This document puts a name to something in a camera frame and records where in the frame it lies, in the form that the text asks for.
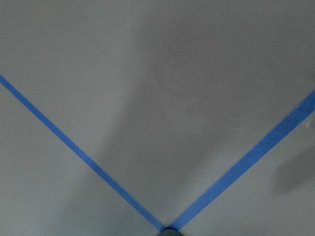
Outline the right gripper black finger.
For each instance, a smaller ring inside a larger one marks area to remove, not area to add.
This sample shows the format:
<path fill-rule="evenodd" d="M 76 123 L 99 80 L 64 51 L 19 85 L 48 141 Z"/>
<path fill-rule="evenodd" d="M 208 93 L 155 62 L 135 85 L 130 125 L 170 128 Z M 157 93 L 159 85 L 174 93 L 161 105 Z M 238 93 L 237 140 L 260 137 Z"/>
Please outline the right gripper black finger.
<path fill-rule="evenodd" d="M 183 234 L 174 228 L 165 228 L 159 236 L 183 236 Z"/>

